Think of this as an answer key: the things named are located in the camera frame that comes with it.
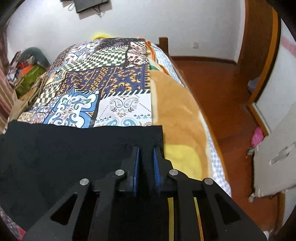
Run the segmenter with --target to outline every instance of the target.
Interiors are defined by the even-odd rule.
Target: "curtain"
[[[17,98],[6,78],[9,67],[6,29],[7,25],[0,32],[0,133],[3,133],[5,129],[10,111]]]

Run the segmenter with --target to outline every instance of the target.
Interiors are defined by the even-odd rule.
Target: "pile of clothes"
[[[49,66],[47,58],[36,47],[17,52],[7,74],[9,84],[15,89],[17,97],[25,95]]]

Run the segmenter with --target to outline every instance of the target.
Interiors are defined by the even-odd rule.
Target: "wooden floor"
[[[252,159],[246,155],[257,124],[246,109],[250,98],[247,80],[232,64],[176,61],[213,129],[220,146],[234,201],[262,230],[275,227],[277,199],[258,198],[252,193]]]

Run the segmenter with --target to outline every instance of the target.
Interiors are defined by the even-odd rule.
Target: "black fabric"
[[[75,182],[94,181],[119,169],[133,146],[140,148],[145,169],[141,174],[148,180],[141,187],[149,186],[150,191],[142,201],[125,203],[130,221],[120,228],[133,230],[137,240],[160,240],[159,232],[168,231],[168,203],[154,195],[153,148],[159,146],[163,152],[162,126],[79,129],[12,121],[0,136],[1,207],[28,230]],[[135,230],[136,223],[142,227]]]

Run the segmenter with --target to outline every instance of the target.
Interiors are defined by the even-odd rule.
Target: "wall socket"
[[[194,49],[198,49],[198,42],[193,42],[193,46]]]

